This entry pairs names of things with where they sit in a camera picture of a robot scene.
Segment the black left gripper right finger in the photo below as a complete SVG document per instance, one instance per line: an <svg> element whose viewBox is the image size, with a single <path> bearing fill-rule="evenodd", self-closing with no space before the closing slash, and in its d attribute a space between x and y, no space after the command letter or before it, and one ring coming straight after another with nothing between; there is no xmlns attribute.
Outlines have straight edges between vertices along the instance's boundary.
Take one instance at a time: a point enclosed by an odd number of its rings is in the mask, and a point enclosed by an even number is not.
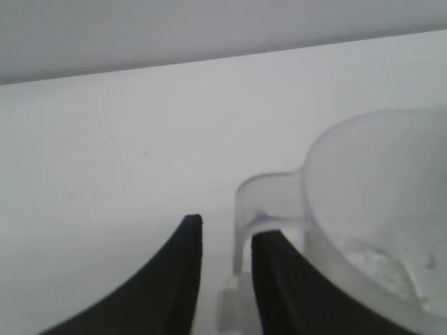
<svg viewBox="0 0 447 335"><path fill-rule="evenodd" d="M251 238L264 334L435 334L437 320L357 270L317 230L298 251L278 231Z"/></svg>

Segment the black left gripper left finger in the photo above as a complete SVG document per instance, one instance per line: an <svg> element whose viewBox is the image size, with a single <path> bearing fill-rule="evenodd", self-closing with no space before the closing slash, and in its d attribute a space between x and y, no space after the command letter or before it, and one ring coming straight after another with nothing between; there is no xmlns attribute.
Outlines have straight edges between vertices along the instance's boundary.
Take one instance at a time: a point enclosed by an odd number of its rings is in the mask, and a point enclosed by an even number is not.
<svg viewBox="0 0 447 335"><path fill-rule="evenodd" d="M46 334L190 334L203 258L203 219L182 219L168 241L128 281Z"/></svg>

